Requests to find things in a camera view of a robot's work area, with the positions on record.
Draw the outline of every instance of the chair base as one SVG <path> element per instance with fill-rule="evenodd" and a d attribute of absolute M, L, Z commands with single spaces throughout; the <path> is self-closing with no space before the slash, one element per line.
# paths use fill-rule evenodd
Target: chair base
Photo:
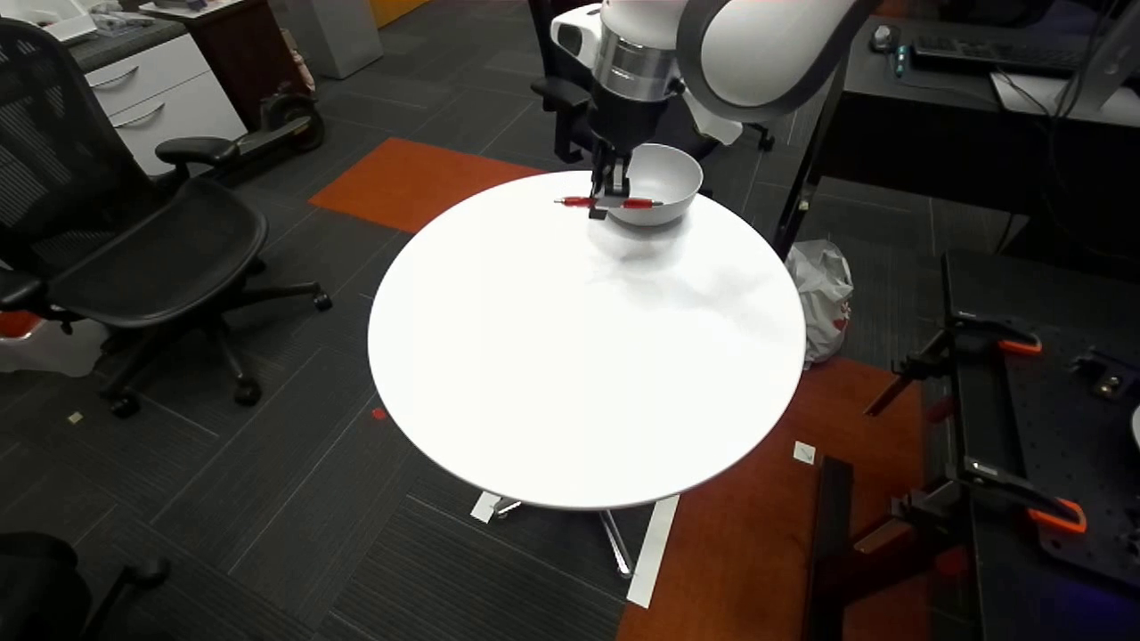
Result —
<path fill-rule="evenodd" d="M 244 276 L 227 288 L 225 294 L 217 294 L 217 303 L 204 307 L 199 313 L 187 313 L 173 324 L 161 324 L 151 332 L 141 332 L 130 346 L 130 352 L 124 355 L 124 365 L 112 375 L 112 381 L 102 387 L 102 400 L 110 402 L 110 408 L 117 415 L 130 415 L 138 412 L 138 381 L 147 375 L 147 365 L 151 363 L 156 352 L 165 352 L 173 338 L 187 335 L 187 332 L 206 332 L 208 346 L 225 355 L 225 365 L 236 379 L 236 402 L 239 405 L 255 405 L 261 400 L 261 381 L 252 379 L 244 355 L 239 352 L 236 332 L 227 326 L 225 313 L 241 311 L 241 307 L 255 307 L 255 303 L 271 303 L 271 300 L 293 300 L 293 294 L 306 294 L 313 300 L 313 311 L 331 311 L 331 300 L 322 294 L 322 288 L 317 281 L 299 281 L 299 286 L 282 286 L 282 288 L 241 288 Z"/>

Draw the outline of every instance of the chair armrest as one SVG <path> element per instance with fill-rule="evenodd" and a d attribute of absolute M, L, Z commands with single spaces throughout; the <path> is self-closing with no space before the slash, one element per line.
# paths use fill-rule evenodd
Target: chair armrest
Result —
<path fill-rule="evenodd" d="M 232 138 L 166 138 L 151 151 L 161 160 L 182 168 L 182 164 L 227 164 L 236 157 L 241 157 L 241 146 Z"/>
<path fill-rule="evenodd" d="M 590 103 L 587 89 L 564 82 L 564 78 L 535 82 L 530 92 L 541 95 L 543 109 L 587 109 L 587 103 Z"/>
<path fill-rule="evenodd" d="M 0 271 L 0 311 L 14 311 L 43 288 L 40 276 L 24 271 Z"/>

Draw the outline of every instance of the floor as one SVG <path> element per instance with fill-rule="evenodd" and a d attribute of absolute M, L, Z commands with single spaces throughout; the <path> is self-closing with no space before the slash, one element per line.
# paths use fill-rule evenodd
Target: floor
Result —
<path fill-rule="evenodd" d="M 482 528 L 474 488 L 369 420 L 363 324 L 397 234 L 306 200 L 389 134 L 564 168 L 526 82 L 536 46 L 520 0 L 429 0 L 382 31 L 385 57 L 319 84 L 326 144 L 239 186 L 271 218 L 262 281 L 313 276 L 331 313 L 282 303 L 236 316 L 262 402 L 232 405 L 225 365 L 182 343 L 110 415 L 100 379 L 0 379 L 0 530 L 78 546 L 102 591 L 112 565 L 173 559 L 138 597 L 138 636 L 612 636 L 624 583 L 587 515 L 515 511 Z M 773 227 L 814 103 L 707 160 L 713 191 Z M 856 271 L 843 355 L 885 365 L 933 332 L 938 256 L 995 248 L 1003 214 L 825 180 L 801 240 L 833 240 Z"/>

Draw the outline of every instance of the table top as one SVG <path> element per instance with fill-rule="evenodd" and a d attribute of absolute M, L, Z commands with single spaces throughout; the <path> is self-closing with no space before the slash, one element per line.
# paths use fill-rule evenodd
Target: table top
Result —
<path fill-rule="evenodd" d="M 946 311 L 1006 316 L 1050 335 L 1079 332 L 1088 346 L 1140 352 L 1140 286 L 1131 281 L 1006 256 L 946 256 Z M 955 365 L 958 445 L 963 455 L 1027 475 L 1003 383 L 990 361 Z M 983 636 L 1137 636 L 1140 591 L 1046 559 L 1017 528 L 1022 511 L 997 494 L 977 494 L 966 506 Z"/>
<path fill-rule="evenodd" d="M 433 218 L 389 267 L 369 375 L 447 475 L 530 506 L 687 492 L 787 408 L 806 316 L 787 267 L 698 196 L 659 231 L 587 222 L 587 170 L 535 174 Z"/>

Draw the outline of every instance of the white bowl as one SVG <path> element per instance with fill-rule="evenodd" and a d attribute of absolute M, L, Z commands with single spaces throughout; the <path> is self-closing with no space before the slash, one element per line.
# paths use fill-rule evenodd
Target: white bowl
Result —
<path fill-rule="evenodd" d="M 673 225 L 700 191 L 706 168 L 676 146 L 640 144 L 629 154 L 629 200 L 656 200 L 650 211 L 612 206 L 610 218 L 636 227 Z"/>

